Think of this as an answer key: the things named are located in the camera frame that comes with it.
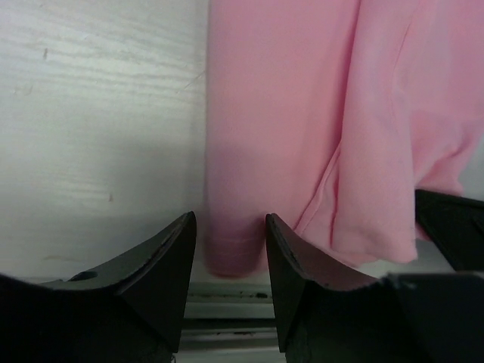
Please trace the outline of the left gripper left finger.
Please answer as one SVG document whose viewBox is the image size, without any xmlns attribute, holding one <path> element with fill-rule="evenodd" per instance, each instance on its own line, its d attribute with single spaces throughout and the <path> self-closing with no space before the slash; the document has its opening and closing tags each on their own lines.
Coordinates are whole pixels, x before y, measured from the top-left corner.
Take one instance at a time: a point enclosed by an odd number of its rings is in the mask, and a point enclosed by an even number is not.
<svg viewBox="0 0 484 363">
<path fill-rule="evenodd" d="M 171 362 L 197 239 L 185 213 L 161 232 L 69 280 L 1 277 L 3 362 Z"/>
</svg>

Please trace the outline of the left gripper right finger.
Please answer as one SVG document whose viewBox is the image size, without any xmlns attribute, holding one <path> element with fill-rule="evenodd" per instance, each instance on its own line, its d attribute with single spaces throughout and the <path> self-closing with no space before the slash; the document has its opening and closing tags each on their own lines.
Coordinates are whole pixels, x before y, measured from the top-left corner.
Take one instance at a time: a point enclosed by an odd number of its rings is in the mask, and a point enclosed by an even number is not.
<svg viewBox="0 0 484 363">
<path fill-rule="evenodd" d="M 278 346 L 288 362 L 481 362 L 483 277 L 372 278 L 265 218 Z"/>
</svg>

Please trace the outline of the pink t-shirt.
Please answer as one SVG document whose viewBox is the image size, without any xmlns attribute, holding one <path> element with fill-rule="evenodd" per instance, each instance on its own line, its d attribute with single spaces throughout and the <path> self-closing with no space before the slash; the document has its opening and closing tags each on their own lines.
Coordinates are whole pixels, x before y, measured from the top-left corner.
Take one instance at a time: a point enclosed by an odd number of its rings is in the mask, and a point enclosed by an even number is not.
<svg viewBox="0 0 484 363">
<path fill-rule="evenodd" d="M 264 220 L 351 266 L 417 258 L 414 192 L 483 134 L 481 1 L 213 1 L 206 264 L 267 267 Z"/>
</svg>

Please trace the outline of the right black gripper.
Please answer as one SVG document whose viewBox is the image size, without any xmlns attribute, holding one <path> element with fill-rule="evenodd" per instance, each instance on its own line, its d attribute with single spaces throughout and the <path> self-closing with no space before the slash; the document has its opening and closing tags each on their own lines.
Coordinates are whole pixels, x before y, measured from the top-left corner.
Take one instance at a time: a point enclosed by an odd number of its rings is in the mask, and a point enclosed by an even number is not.
<svg viewBox="0 0 484 363">
<path fill-rule="evenodd" d="M 455 271 L 483 270 L 483 202 L 415 191 L 416 221 Z"/>
</svg>

